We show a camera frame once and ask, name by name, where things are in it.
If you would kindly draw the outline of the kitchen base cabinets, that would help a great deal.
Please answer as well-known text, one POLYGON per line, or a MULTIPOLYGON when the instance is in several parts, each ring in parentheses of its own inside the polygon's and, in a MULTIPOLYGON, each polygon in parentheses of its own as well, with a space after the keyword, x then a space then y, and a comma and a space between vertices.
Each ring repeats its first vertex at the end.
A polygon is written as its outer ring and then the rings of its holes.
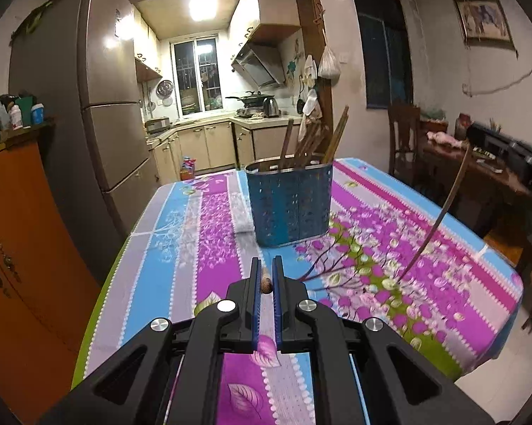
POLYGON ((242 169, 255 160, 277 157, 289 122, 294 129, 287 153, 294 154, 301 124, 298 116, 250 119, 228 114, 187 120, 149 136, 147 143, 160 182, 167 184, 181 179, 186 158, 194 161, 199 176, 242 169))

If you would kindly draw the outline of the kitchen window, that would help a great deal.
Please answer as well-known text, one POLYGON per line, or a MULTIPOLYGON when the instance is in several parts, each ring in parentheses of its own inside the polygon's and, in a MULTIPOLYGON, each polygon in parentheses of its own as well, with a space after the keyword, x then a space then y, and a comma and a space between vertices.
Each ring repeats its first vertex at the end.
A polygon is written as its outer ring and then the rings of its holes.
POLYGON ((170 51, 179 115, 185 118, 222 109, 217 36, 172 43, 170 51))

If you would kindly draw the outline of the dark wooden side table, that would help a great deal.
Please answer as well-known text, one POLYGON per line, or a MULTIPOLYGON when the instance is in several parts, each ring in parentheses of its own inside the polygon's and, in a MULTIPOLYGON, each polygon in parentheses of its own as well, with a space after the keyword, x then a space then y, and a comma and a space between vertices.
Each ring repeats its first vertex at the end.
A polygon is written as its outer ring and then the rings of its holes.
MULTIPOLYGON (((421 193, 443 205, 463 156, 460 149, 421 138, 417 155, 421 193)), ((524 231, 532 226, 532 192, 508 168, 497 175, 471 160, 449 213, 481 238, 505 219, 524 231)))

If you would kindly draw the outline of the pink cloth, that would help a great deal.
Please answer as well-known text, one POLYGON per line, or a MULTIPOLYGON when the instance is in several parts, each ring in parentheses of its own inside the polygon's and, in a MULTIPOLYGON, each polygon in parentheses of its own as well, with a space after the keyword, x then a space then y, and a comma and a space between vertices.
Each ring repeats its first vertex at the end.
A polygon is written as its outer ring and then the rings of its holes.
POLYGON ((465 145, 464 141, 458 140, 455 137, 446 134, 443 131, 428 131, 426 134, 429 141, 435 142, 438 145, 448 146, 451 148, 462 149, 465 145))

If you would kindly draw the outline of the floral striped tablecloth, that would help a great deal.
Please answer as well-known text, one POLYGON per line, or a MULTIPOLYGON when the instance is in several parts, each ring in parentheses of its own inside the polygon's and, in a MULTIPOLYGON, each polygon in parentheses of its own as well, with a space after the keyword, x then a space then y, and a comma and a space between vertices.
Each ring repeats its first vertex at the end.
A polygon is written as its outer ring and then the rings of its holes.
POLYGON ((523 293, 472 230, 367 162, 159 188, 46 424, 489 424, 457 380, 523 293))

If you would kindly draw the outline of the wooden dining chair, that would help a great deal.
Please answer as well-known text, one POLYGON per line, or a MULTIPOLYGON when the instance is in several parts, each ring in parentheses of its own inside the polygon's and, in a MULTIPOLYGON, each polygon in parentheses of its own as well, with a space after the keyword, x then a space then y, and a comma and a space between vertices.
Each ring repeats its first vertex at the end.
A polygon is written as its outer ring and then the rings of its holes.
POLYGON ((388 107, 390 130, 390 176, 413 186, 419 173, 418 139, 421 134, 421 109, 395 101, 388 107))

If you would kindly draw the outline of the orange wooden cabinet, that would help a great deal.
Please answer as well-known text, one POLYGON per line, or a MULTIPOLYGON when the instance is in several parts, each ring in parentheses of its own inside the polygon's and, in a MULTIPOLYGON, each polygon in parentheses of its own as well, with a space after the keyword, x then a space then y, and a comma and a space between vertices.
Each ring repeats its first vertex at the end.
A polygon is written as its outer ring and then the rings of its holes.
POLYGON ((26 424, 70 390, 100 287, 58 213, 41 126, 0 144, 0 398, 26 424))

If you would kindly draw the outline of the white plastic bag hanging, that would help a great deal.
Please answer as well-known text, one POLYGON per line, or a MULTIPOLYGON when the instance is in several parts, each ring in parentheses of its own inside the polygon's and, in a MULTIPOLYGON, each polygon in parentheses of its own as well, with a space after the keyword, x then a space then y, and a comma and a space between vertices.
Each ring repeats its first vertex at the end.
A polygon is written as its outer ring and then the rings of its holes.
POLYGON ((324 47, 318 67, 318 77, 338 81, 341 76, 340 62, 328 45, 324 47))

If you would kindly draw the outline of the electric kettle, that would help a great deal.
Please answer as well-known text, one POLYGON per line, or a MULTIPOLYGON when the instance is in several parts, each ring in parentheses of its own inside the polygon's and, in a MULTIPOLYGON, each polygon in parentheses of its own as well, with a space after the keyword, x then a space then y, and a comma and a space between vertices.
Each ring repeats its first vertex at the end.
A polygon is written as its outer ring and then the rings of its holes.
POLYGON ((280 116, 278 102, 274 96, 266 96, 263 102, 263 113, 267 118, 274 118, 280 116))

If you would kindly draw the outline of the black wok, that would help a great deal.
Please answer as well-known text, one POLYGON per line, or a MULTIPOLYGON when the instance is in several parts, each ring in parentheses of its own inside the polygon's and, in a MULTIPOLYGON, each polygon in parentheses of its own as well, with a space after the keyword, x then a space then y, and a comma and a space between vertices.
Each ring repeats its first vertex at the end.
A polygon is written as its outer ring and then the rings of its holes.
POLYGON ((248 91, 245 96, 227 96, 227 99, 240 101, 245 108, 262 108, 267 99, 272 98, 271 94, 262 94, 260 91, 248 91))

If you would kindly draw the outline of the blue lidded jar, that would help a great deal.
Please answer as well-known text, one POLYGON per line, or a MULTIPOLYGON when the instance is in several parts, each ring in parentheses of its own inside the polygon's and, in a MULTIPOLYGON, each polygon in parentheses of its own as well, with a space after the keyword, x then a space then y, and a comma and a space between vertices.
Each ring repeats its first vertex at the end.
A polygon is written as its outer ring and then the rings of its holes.
POLYGON ((44 105, 34 104, 31 108, 32 125, 37 126, 44 122, 44 105))

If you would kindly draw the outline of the white medicine bottle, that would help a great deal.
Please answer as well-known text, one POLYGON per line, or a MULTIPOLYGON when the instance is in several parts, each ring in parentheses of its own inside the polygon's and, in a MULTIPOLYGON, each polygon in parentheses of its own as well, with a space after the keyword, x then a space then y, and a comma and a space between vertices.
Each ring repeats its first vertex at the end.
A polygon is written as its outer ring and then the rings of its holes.
POLYGON ((19 108, 18 104, 14 104, 10 109, 10 118, 11 118, 11 128, 13 130, 22 129, 23 124, 23 113, 19 108))

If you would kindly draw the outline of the green box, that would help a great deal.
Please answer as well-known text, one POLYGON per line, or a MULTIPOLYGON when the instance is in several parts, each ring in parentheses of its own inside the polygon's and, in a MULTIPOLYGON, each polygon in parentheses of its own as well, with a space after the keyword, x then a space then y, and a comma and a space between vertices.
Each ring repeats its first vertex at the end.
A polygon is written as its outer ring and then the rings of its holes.
POLYGON ((32 107, 34 106, 34 96, 18 96, 15 100, 15 104, 21 110, 22 123, 24 127, 30 127, 33 124, 32 121, 32 107))

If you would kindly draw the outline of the grey three-door refrigerator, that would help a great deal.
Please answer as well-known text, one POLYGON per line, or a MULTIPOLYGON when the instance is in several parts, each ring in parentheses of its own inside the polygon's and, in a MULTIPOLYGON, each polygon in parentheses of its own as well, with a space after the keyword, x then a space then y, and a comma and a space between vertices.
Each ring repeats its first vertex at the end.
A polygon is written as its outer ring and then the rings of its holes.
POLYGON ((8 88, 54 119, 44 168, 89 272, 104 282, 158 189, 146 142, 128 0, 50 0, 11 38, 8 88))

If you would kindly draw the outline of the ceiling light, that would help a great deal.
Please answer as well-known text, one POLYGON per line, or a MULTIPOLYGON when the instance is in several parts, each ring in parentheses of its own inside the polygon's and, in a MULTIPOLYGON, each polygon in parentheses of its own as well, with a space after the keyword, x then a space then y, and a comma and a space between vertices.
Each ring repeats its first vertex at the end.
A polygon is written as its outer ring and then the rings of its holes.
POLYGON ((213 20, 217 16, 219 0, 189 0, 189 16, 194 22, 213 20))

